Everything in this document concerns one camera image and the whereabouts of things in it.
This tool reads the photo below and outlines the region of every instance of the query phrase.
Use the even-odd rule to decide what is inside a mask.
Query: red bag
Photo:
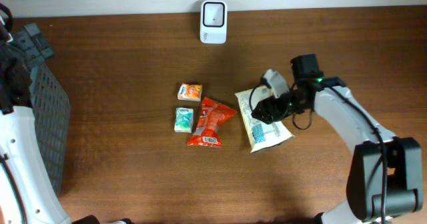
[[[188,141],[188,145],[222,147],[216,129],[235,114],[237,114],[236,110],[205,97],[201,102],[201,113],[197,128]]]

